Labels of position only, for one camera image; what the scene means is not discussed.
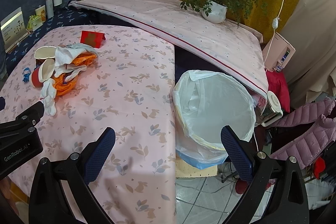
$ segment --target white plastic bag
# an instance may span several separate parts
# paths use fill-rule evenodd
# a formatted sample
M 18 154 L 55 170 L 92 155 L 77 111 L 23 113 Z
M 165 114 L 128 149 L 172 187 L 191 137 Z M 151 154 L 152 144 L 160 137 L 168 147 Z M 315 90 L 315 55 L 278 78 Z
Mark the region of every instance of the white plastic bag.
M 227 153 L 221 129 L 229 125 L 249 141 L 255 123 L 253 99 L 242 84 L 220 72 L 189 70 L 173 91 L 176 152 L 188 164 L 204 169 L 221 164 Z

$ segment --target beige curtain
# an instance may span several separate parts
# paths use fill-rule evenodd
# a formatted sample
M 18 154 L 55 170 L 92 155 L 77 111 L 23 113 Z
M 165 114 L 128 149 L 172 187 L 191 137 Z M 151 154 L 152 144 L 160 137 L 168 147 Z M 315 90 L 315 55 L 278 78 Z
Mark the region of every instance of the beige curtain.
M 292 107 L 336 95 L 336 0 L 299 0 L 280 34 L 296 49 L 284 68 Z

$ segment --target red tent card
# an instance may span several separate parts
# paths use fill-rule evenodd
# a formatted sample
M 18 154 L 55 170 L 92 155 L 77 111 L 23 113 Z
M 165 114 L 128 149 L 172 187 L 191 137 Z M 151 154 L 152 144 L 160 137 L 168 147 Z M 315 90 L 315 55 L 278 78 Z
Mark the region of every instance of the red tent card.
M 82 31 L 81 43 L 91 47 L 100 48 L 101 41 L 105 39 L 105 34 L 102 32 Z

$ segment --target white lid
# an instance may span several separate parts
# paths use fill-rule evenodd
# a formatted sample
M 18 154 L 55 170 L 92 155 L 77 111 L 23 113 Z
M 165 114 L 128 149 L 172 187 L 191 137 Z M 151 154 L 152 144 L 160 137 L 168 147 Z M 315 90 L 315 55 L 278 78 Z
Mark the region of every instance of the white lid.
M 271 91 L 267 92 L 268 103 L 271 106 L 273 112 L 279 113 L 281 111 L 281 105 L 278 97 Z

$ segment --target orange plastic bag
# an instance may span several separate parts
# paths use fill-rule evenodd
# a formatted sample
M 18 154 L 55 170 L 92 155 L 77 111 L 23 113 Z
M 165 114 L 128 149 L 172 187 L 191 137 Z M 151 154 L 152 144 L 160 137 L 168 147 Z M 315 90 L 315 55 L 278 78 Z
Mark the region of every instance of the orange plastic bag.
M 69 93 L 77 83 L 78 75 L 69 82 L 65 82 L 65 77 L 68 76 L 68 73 L 63 73 L 59 77 L 52 77 L 55 80 L 53 87 L 57 90 L 56 96 L 62 96 Z
M 74 64 L 76 66 L 81 66 L 81 65 L 89 66 L 89 65 L 92 64 L 92 62 L 96 58 L 97 58 L 97 56 L 95 54 L 92 54 L 92 53 L 88 52 L 88 53 L 80 54 L 79 56 L 77 56 L 72 61 L 72 64 Z

